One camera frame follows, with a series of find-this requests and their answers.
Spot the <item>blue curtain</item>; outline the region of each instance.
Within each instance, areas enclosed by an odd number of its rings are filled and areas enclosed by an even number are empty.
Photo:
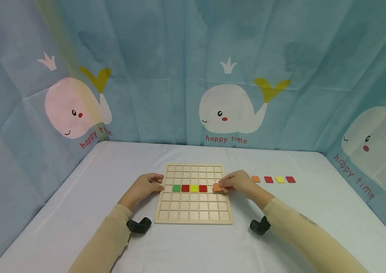
[[[0,255],[106,139],[321,152],[386,225],[385,113],[386,1],[0,1]]]

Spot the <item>hand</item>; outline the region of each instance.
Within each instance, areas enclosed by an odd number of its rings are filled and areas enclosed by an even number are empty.
[[[243,170],[228,174],[219,181],[219,186],[223,188],[225,193],[238,190],[246,198],[251,199],[261,210],[274,198],[270,192],[253,182]]]
[[[164,187],[160,185],[163,182],[163,178],[164,175],[158,173],[140,175],[123,195],[118,204],[133,210],[140,201],[151,193],[164,190]]]
[[[258,187],[258,185],[252,181],[250,176],[244,170],[230,173],[224,178],[220,179],[219,186],[223,188],[225,193],[238,190],[249,199],[251,193]]]

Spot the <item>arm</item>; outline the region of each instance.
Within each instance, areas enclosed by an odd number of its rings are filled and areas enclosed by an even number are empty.
[[[152,192],[164,189],[163,175],[141,175],[104,219],[96,233],[79,253],[69,273],[109,273],[128,244],[131,234],[126,222],[133,208]]]
[[[220,184],[225,192],[236,189],[251,199],[264,212],[273,232],[302,253],[317,272],[367,272],[330,234],[255,184],[244,171],[231,173]]]

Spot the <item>beige sleeve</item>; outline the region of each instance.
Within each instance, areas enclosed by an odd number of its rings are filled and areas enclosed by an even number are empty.
[[[302,253],[317,272],[367,272],[330,234],[279,199],[273,198],[263,212],[273,232]]]
[[[128,244],[131,234],[126,222],[132,212],[117,204],[79,253],[69,273],[109,273]]]

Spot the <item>whale illustration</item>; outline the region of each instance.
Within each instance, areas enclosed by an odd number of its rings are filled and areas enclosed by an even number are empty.
[[[383,190],[386,190],[386,107],[362,112],[341,140],[349,159]]]
[[[264,78],[257,78],[264,97],[264,104],[255,113],[246,91],[236,84],[220,84],[208,89],[199,104],[199,118],[204,127],[213,133],[252,133],[261,126],[267,110],[267,104],[290,85],[284,80],[270,86]]]
[[[111,123],[113,117],[103,95],[110,72],[102,71],[98,78],[90,77],[100,93],[100,103],[90,88],[75,78],[63,78],[47,91],[44,101],[47,117],[66,138],[79,138],[98,123]]]

